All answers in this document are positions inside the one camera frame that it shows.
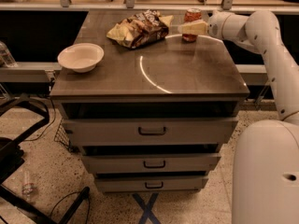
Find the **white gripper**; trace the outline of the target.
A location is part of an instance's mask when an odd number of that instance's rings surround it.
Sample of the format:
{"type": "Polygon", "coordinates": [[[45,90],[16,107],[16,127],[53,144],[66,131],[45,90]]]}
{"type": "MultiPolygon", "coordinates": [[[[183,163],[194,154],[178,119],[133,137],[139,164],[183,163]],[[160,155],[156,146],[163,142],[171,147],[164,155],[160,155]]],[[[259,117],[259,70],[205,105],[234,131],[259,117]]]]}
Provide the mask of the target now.
{"type": "Polygon", "coordinates": [[[224,25],[231,16],[231,12],[214,11],[207,23],[203,20],[185,22],[178,27],[178,31],[183,35],[209,34],[220,40],[228,40],[230,38],[229,31],[224,25]]]}

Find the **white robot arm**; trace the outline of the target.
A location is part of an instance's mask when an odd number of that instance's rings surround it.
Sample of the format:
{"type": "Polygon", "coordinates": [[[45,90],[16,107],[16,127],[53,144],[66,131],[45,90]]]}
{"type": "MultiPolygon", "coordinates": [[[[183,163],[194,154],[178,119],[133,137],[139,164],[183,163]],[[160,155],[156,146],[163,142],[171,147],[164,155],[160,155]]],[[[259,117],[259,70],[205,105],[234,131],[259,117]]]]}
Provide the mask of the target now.
{"type": "Polygon", "coordinates": [[[231,41],[259,54],[272,92],[274,119],[251,123],[235,144],[232,224],[299,224],[299,69],[269,10],[238,15],[215,10],[199,28],[178,30],[231,41]]]}

